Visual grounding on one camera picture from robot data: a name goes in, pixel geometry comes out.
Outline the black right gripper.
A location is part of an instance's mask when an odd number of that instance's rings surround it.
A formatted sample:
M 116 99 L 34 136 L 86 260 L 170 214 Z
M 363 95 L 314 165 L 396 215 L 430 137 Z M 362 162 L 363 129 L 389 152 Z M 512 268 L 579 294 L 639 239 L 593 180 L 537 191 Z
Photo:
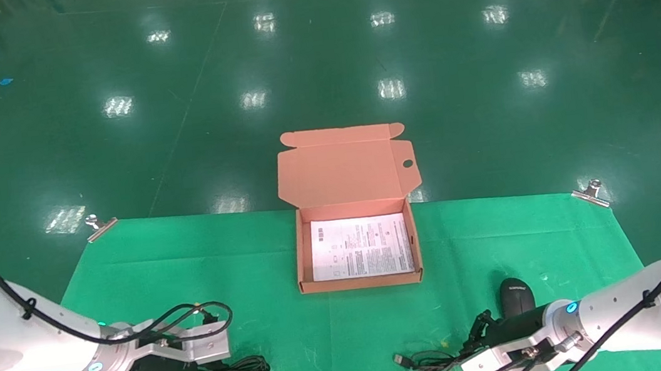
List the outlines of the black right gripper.
M 526 339 L 539 332 L 546 326 L 548 306 L 539 306 L 517 316 L 497 320 L 491 316 L 489 309 L 484 310 L 474 320 L 474 335 L 468 335 L 468 340 L 463 342 L 459 351 L 460 357 L 472 357 L 486 347 L 495 348 L 515 340 Z

